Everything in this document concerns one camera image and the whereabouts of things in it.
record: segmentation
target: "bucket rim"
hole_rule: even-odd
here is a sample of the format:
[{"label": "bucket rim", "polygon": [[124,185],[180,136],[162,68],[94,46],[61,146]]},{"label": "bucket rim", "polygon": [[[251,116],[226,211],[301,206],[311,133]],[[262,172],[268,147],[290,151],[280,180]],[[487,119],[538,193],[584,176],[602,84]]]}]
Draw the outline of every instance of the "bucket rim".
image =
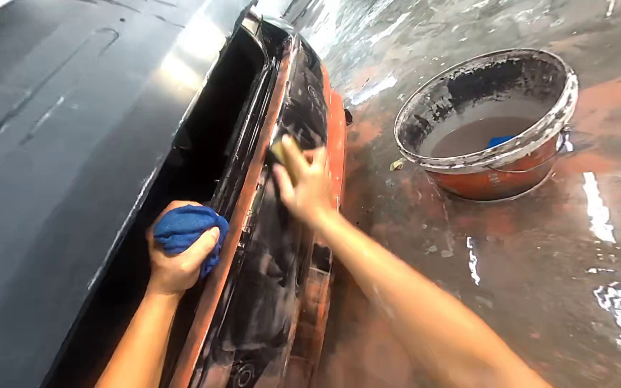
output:
[{"label": "bucket rim", "polygon": [[[399,140],[399,129],[401,128],[401,124],[406,121],[406,119],[402,116],[404,115],[404,111],[407,109],[410,102],[416,96],[421,94],[423,90],[427,89],[429,86],[432,86],[441,78],[446,77],[449,73],[452,73],[459,68],[463,68],[472,62],[480,61],[489,57],[514,54],[547,55],[557,61],[557,63],[561,66],[561,70],[564,70],[566,74],[565,87],[562,89],[562,93],[557,98],[557,101],[543,117],[536,121],[534,125],[504,143],[482,151],[463,154],[460,156],[428,157],[413,153],[404,147]],[[401,109],[395,118],[394,137],[397,141],[397,146],[401,154],[409,161],[418,163],[420,166],[425,167],[427,171],[446,174],[468,174],[472,172],[486,171],[489,167],[497,168],[521,159],[527,154],[533,152],[536,148],[543,145],[549,139],[555,137],[562,129],[565,129],[569,119],[574,113],[578,100],[578,91],[579,81],[574,69],[569,66],[564,59],[552,52],[538,48],[508,48],[504,50],[487,52],[455,64],[430,78],[423,85],[420,85],[404,102],[404,105],[401,106]]]}]

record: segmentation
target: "car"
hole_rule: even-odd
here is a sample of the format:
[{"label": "car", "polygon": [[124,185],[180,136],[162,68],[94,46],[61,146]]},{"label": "car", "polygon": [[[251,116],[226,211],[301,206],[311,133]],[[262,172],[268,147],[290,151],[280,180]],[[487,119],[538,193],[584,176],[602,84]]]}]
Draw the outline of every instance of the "car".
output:
[{"label": "car", "polygon": [[308,385],[332,252],[281,204],[270,146],[346,116],[317,54],[248,0],[0,1],[0,387],[90,387],[147,285],[174,199],[227,218],[182,298],[161,386]]}]

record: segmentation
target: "front bumper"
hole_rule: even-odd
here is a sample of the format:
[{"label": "front bumper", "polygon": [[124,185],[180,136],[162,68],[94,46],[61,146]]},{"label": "front bumper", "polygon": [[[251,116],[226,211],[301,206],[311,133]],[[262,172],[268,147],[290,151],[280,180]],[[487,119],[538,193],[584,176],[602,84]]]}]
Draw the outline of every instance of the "front bumper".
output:
[{"label": "front bumper", "polygon": [[163,377],[174,388],[308,386],[322,349],[332,252],[281,205],[267,152],[285,133],[302,148],[327,145],[339,208],[344,109],[291,27],[255,16],[243,25],[268,55],[256,96],[263,103],[251,104],[260,111],[247,121],[257,140],[221,263],[207,279],[175,373]]}]

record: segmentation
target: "dirty water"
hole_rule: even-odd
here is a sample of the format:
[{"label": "dirty water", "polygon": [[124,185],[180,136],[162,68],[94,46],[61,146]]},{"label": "dirty water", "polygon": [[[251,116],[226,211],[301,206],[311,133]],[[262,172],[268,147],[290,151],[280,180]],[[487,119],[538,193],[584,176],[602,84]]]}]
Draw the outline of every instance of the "dirty water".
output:
[{"label": "dirty water", "polygon": [[448,133],[425,156],[453,157],[483,151],[491,147],[493,139],[519,135],[534,123],[535,120],[513,116],[479,119]]},{"label": "dirty water", "polygon": [[[471,308],[554,387],[621,388],[621,1],[313,3],[297,27],[312,45],[318,38],[354,117],[347,218]],[[543,185],[473,204],[440,192],[413,163],[390,171],[406,97],[454,64],[520,47],[560,55],[582,85],[571,152]],[[434,387],[335,270],[315,386]]]}]

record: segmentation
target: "bucket handle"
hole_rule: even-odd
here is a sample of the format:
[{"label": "bucket handle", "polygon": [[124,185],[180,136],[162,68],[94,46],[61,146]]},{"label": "bucket handle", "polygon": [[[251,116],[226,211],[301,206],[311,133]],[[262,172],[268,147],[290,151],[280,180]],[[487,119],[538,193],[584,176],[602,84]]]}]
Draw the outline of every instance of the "bucket handle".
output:
[{"label": "bucket handle", "polygon": [[542,166],[543,164],[546,164],[548,162],[550,162],[551,159],[553,159],[555,156],[557,156],[558,153],[560,153],[560,151],[562,151],[562,149],[565,147],[565,143],[567,143],[567,138],[569,137],[569,129],[568,128],[564,128],[560,131],[560,136],[562,136],[562,143],[560,143],[560,146],[557,147],[557,151],[555,151],[552,155],[548,156],[546,160],[536,164],[535,166],[528,168],[526,170],[522,170],[522,171],[509,171],[509,170],[500,170],[499,168],[495,168],[492,166],[486,166],[487,168],[489,168],[490,170],[493,171],[497,171],[497,172],[507,172],[510,174],[523,174],[525,172],[530,172],[533,170],[536,170],[538,167]]}]

